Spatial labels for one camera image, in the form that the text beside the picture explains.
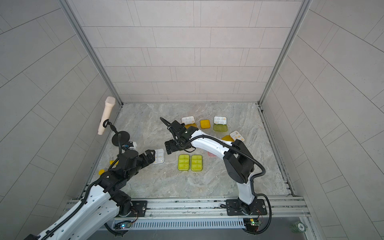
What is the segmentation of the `small yellow pillbox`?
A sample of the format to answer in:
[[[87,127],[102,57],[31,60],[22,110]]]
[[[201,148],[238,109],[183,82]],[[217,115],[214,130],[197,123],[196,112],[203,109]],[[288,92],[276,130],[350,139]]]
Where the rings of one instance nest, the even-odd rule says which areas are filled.
[[[211,127],[211,123],[209,120],[201,120],[200,126],[202,129],[209,129]]]

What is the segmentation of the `clear white pillbox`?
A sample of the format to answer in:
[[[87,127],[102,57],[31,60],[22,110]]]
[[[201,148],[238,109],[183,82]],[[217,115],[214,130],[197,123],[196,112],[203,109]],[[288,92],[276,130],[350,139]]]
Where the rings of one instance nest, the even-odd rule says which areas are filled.
[[[165,157],[164,157],[164,150],[163,149],[157,149],[155,150],[155,161],[153,164],[162,164],[165,162]]]

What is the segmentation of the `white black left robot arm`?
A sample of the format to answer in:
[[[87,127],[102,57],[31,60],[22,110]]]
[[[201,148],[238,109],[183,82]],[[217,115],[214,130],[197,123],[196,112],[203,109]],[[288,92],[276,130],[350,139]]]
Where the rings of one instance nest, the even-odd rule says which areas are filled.
[[[89,185],[75,206],[40,234],[30,234],[26,239],[85,240],[116,216],[134,214],[137,218],[139,212],[122,188],[141,169],[154,163],[155,154],[154,150],[141,155],[135,150],[120,153],[109,169]]]

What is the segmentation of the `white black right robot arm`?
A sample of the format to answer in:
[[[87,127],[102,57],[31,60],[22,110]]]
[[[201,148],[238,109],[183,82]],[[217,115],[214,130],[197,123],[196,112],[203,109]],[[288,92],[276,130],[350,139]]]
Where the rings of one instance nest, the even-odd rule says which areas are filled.
[[[190,148],[202,149],[224,161],[228,175],[237,182],[239,197],[237,205],[232,209],[245,215],[266,215],[266,205],[258,197],[267,198],[264,194],[256,194],[254,179],[265,175],[266,169],[249,152],[241,140],[228,142],[205,134],[196,127],[186,128],[178,121],[170,123],[164,118],[160,120],[167,126],[173,139],[165,142],[167,154],[187,151]]]

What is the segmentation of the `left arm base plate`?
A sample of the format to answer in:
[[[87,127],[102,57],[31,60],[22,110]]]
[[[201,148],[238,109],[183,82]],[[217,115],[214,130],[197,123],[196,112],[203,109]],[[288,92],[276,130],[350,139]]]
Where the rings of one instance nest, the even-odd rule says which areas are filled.
[[[136,218],[144,217],[147,210],[147,201],[130,201],[120,206],[119,217]]]

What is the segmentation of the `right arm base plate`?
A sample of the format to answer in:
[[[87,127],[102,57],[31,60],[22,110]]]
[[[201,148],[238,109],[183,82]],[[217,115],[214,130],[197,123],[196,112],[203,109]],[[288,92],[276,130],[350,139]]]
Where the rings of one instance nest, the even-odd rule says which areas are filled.
[[[228,199],[221,208],[227,210],[228,216],[265,216],[268,214],[267,205],[263,199],[254,199],[250,205],[245,204],[240,199]]]

